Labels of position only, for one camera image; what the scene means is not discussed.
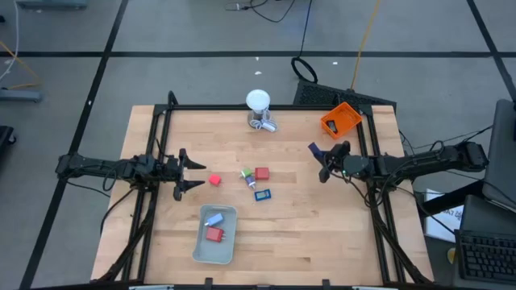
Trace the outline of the white mushroom-shaped lamp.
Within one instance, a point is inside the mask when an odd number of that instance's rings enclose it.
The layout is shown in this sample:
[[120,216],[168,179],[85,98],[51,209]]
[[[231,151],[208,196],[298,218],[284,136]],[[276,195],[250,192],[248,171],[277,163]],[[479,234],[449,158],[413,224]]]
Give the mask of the white mushroom-shaped lamp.
[[246,104],[249,108],[248,123],[251,127],[259,127],[263,122],[271,118],[269,111],[269,94],[262,89],[254,89],[246,96]]

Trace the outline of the black laptop keyboard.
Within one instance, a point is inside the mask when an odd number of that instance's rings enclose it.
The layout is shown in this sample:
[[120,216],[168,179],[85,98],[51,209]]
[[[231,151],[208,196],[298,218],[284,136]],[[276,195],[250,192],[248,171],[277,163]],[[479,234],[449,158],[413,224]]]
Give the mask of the black laptop keyboard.
[[455,230],[460,277],[516,286],[516,235]]

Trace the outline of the white paper sheet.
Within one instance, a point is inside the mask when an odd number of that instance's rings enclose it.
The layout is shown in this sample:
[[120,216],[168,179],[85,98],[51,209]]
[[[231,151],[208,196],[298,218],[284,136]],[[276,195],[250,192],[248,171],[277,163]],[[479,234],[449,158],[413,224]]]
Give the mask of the white paper sheet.
[[426,217],[424,222],[425,235],[447,242],[454,242],[454,234],[446,230],[445,227],[439,223],[443,223],[449,230],[458,230],[460,228],[463,211],[464,207],[460,205],[455,208],[446,209],[432,217]]

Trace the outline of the grey floor foot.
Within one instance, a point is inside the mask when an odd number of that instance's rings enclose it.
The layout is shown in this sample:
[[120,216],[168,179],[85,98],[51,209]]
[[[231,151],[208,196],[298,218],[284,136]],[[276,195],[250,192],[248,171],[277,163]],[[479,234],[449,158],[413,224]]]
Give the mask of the grey floor foot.
[[10,90],[0,89],[0,101],[13,101],[13,102],[40,102],[43,95],[39,91],[31,90]]

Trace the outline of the orange plastic basket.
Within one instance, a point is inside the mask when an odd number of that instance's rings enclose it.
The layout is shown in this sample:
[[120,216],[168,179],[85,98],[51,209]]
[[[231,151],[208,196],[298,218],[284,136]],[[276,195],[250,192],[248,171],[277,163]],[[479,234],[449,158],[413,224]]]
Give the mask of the orange plastic basket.
[[[327,121],[333,120],[338,130],[334,134],[327,126]],[[333,139],[339,139],[346,135],[351,129],[355,128],[362,122],[362,117],[347,102],[342,102],[333,110],[321,117],[320,123],[324,131],[326,131]]]

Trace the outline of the black perforated panel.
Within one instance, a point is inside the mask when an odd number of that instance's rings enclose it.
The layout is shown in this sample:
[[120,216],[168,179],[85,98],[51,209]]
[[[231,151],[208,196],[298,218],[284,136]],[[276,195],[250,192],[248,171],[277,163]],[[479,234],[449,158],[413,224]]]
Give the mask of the black perforated panel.
[[299,81],[294,96],[294,105],[339,105],[346,102],[353,108],[358,105],[392,106],[397,107],[395,101],[371,97],[355,93],[350,89],[341,90],[325,85],[318,85],[308,81]]

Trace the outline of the grey plastic bin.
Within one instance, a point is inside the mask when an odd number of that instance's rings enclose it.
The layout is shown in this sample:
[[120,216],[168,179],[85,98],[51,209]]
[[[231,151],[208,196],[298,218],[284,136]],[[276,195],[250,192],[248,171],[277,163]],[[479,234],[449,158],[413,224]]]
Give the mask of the grey plastic bin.
[[[223,221],[214,225],[224,230],[225,238],[221,242],[206,240],[206,219],[217,213],[223,215]],[[203,205],[200,209],[200,222],[193,259],[199,263],[229,264],[233,258],[237,226],[237,210],[229,205]]]

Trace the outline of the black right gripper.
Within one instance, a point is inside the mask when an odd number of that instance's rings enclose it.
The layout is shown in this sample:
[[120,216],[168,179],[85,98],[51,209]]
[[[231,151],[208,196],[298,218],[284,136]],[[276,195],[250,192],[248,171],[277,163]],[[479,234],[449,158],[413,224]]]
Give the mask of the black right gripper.
[[361,155],[351,155],[351,144],[344,141],[336,144],[329,151],[322,151],[318,161],[322,169],[318,173],[321,183],[326,183],[331,176],[348,182],[352,177],[361,178],[369,166],[369,159]]

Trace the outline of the grey monitor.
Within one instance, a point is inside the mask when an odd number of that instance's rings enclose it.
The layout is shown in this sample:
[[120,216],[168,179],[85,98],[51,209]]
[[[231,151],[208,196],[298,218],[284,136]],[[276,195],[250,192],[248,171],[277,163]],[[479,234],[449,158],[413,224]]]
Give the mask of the grey monitor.
[[512,101],[496,103],[484,183],[488,199],[516,209],[516,104]]

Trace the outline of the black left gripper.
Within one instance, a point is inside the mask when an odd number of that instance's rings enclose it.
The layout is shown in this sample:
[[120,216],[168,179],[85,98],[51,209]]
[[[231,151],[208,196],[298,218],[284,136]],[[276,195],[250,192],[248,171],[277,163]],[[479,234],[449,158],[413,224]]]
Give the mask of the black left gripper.
[[205,183],[204,180],[185,180],[185,168],[197,170],[206,169],[206,166],[186,157],[186,149],[184,148],[179,151],[178,156],[170,155],[168,157],[164,168],[164,178],[176,184],[173,189],[173,198],[175,201],[180,201],[182,194],[186,191]]

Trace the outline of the black table frame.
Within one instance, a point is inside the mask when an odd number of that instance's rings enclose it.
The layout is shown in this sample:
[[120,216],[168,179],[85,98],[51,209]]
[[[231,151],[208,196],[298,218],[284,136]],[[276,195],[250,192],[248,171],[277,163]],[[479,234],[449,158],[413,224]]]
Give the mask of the black table frame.
[[[131,278],[147,283],[200,284],[381,284],[401,277],[390,249],[377,250],[364,184],[337,178],[318,180],[319,163],[308,148],[323,150],[334,140],[320,126],[320,110],[272,110],[276,131],[256,129],[270,100],[250,93],[242,110],[176,110],[167,136],[157,135],[161,150],[187,150],[202,170],[186,173],[201,185],[181,201],[163,184],[147,250],[133,256]],[[201,207],[236,209],[233,248],[225,264],[200,263]]]

